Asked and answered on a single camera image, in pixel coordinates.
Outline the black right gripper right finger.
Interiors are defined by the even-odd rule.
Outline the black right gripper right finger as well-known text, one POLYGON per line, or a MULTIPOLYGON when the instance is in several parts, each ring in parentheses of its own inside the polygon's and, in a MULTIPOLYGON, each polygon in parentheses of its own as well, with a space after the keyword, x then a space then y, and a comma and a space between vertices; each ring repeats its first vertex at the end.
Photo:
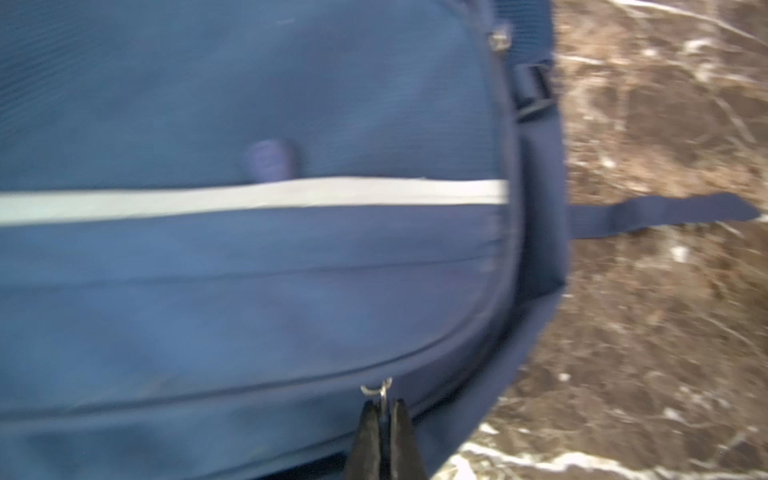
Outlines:
POLYGON ((391 480, 428 480, 414 426, 402 399, 396 400, 390 411, 388 445, 391 480))

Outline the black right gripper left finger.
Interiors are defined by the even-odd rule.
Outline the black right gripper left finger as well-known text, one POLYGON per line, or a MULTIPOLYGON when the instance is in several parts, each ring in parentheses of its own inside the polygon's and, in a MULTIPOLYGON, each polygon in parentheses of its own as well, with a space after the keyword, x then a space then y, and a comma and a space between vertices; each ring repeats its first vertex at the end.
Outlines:
POLYGON ((379 480, 381 475, 381 420, 373 401, 363 406, 352 448, 344 467, 344 480, 379 480))

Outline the navy blue student backpack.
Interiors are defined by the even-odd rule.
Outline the navy blue student backpack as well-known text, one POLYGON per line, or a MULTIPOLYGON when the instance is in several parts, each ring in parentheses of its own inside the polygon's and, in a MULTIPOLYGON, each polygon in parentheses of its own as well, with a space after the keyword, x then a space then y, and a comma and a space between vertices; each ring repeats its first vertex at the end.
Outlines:
POLYGON ((748 221, 566 199, 547 1, 5 1, 1 475, 427 475, 512 382, 568 246, 748 221))

